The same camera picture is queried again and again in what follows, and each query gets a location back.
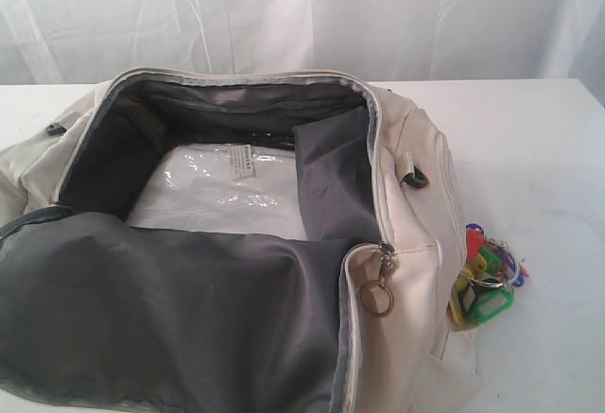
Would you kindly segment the colourful key tag bunch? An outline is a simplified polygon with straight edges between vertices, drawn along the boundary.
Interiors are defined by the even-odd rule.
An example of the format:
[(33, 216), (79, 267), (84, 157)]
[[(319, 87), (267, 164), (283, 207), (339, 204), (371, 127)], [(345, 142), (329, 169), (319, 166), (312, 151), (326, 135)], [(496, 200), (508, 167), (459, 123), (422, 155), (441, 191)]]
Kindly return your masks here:
[(466, 226), (465, 265), (452, 287), (449, 318), (456, 330), (475, 328), (510, 309), (515, 290), (529, 277), (503, 240), (488, 236), (476, 223)]

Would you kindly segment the cream duffel bag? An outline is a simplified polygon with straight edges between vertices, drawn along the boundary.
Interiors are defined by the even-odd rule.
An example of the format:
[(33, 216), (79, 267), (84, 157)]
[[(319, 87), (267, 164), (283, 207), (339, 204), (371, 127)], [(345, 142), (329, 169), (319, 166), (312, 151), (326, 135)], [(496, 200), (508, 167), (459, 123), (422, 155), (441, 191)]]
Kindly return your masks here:
[[(306, 238), (131, 226), (179, 146), (291, 151)], [(104, 82), (1, 153), (1, 388), (94, 412), (442, 412), (466, 229), (444, 134), (340, 72)]]

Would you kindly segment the clear plastic wrapped package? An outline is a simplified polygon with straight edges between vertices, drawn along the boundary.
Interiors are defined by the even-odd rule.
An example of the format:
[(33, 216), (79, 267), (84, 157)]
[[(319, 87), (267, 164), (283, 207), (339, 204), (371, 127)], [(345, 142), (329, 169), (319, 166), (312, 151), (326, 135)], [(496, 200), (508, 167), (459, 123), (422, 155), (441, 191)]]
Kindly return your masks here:
[(179, 146), (155, 169), (127, 222), (304, 240), (295, 154), (259, 146)]

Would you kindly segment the white backdrop curtain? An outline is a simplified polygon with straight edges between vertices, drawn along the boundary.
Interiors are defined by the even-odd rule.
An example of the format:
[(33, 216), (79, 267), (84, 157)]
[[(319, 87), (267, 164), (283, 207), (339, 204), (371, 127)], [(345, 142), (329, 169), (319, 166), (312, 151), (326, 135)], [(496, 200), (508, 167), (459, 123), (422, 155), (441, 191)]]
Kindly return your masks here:
[(368, 80), (576, 77), (604, 91), (604, 0), (1, 0), (5, 84), (136, 66)]

